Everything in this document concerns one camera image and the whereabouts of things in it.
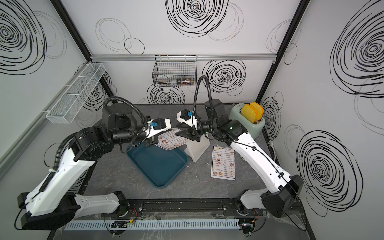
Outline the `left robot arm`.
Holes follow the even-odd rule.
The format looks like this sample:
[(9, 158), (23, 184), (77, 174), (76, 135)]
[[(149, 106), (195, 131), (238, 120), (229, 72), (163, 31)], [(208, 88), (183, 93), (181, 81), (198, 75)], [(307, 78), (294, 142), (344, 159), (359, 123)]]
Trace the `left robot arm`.
[(103, 104), (102, 119), (66, 137), (47, 177), (33, 191), (18, 196), (19, 208), (26, 210), (15, 220), (21, 223), (20, 229), (50, 231), (87, 215), (125, 215), (130, 203), (121, 191), (89, 197), (70, 189), (115, 145), (137, 146), (170, 127), (170, 120), (152, 120), (130, 103)]

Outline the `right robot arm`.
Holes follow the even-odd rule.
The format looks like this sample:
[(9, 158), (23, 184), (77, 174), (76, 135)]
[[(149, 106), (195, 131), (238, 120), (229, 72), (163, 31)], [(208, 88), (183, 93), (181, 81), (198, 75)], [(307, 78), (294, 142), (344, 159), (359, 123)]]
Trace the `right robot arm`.
[(299, 200), (304, 185), (299, 175), (291, 175), (270, 158), (256, 143), (246, 127), (238, 120), (231, 119), (224, 104), (214, 99), (205, 103), (207, 120), (202, 120), (196, 111), (184, 109), (177, 113), (177, 121), (186, 130), (177, 135), (199, 142), (204, 134), (226, 143), (238, 153), (263, 180), (263, 190), (248, 190), (240, 197), (248, 209), (265, 209), (276, 218), (281, 218)]

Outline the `white menu holder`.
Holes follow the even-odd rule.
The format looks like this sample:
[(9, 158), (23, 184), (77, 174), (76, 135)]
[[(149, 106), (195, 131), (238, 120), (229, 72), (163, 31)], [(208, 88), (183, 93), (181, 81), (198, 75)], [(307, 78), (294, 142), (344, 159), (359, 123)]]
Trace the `white menu holder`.
[(186, 145), (187, 148), (185, 149), (185, 153), (191, 157), (194, 163), (196, 163), (210, 146), (210, 140), (206, 137), (202, 137), (199, 142), (189, 141)]

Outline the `new menu sheet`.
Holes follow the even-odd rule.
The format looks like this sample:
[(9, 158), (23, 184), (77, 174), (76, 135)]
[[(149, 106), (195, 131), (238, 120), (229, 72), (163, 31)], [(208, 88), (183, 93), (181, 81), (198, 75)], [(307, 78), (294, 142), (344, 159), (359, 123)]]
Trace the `new menu sheet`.
[(181, 147), (188, 143), (190, 140), (184, 137), (177, 136), (176, 133), (180, 132), (180, 129), (172, 128), (169, 131), (162, 133), (158, 136), (158, 143), (156, 144), (157, 147), (171, 151), (173, 149), (176, 149), (178, 147)]

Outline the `old menu sheet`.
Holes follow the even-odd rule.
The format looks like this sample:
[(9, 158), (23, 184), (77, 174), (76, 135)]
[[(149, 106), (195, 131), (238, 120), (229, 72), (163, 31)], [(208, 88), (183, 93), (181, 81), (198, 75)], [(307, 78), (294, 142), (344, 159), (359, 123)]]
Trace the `old menu sheet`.
[(236, 180), (235, 151), (232, 148), (213, 146), (211, 178)]

